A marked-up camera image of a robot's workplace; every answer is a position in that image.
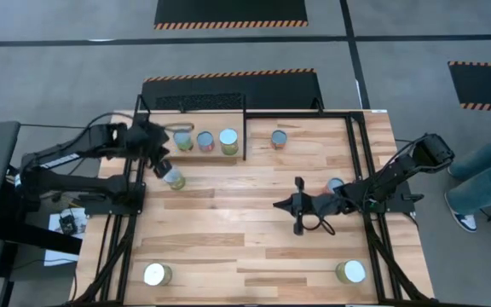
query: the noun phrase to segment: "black floor mat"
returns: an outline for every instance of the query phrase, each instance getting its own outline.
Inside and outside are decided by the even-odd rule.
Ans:
[[[460,106],[491,111],[491,63],[450,61],[448,67]]]
[[[143,99],[153,110],[309,109],[323,106],[314,69],[220,72],[148,78]]]
[[[156,30],[307,26],[304,0],[159,0]]]

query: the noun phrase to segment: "white can lid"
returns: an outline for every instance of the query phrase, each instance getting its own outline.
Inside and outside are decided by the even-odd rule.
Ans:
[[[162,264],[149,264],[143,273],[143,281],[149,286],[158,286],[165,274]]]
[[[227,128],[219,134],[219,141],[226,145],[234,144],[238,140],[238,133],[236,130]]]
[[[357,260],[348,261],[344,266],[344,273],[351,282],[362,282],[366,276],[363,264]]]

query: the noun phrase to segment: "yellow hazard tape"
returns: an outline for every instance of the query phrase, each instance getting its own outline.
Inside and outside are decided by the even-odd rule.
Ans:
[[[450,61],[448,65],[449,66],[471,65],[471,66],[480,66],[480,67],[491,67],[491,62]]]
[[[225,78],[225,77],[239,77],[239,76],[257,76],[257,75],[269,75],[269,74],[284,74],[284,73],[296,73],[296,72],[315,72],[314,68],[294,68],[294,69],[276,69],[268,71],[255,71],[255,72],[219,72],[219,73],[202,73],[200,75],[179,75],[179,76],[164,76],[156,78],[145,78],[145,82],[154,81],[170,81],[170,80],[183,80],[191,78]]]
[[[459,105],[468,110],[491,111],[491,103],[460,103]]]
[[[308,26],[306,20],[261,20],[261,21],[212,21],[212,22],[163,22],[154,25],[154,30],[199,30],[254,27]]]

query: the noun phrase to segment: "jeans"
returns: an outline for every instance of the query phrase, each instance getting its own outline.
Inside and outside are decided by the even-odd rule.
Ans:
[[[454,161],[449,167],[456,179],[463,181],[447,193],[450,207],[463,215],[491,206],[491,143]]]

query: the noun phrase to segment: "white paper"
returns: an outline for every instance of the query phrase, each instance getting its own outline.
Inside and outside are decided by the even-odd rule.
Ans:
[[[62,217],[65,217],[70,215],[71,212],[75,217],[75,224],[77,225],[77,233],[73,236],[75,238],[83,239],[84,230],[86,229],[86,223],[88,221],[86,219],[86,216],[84,215],[84,208],[65,209],[60,214],[58,213],[51,214],[49,220],[49,230],[62,233],[60,228],[60,215]],[[66,261],[66,260],[51,261],[56,259],[69,259],[70,261]],[[78,255],[68,254],[65,252],[49,251],[49,250],[47,250],[44,254],[44,266],[69,264],[70,262],[75,262],[75,261],[78,261]]]

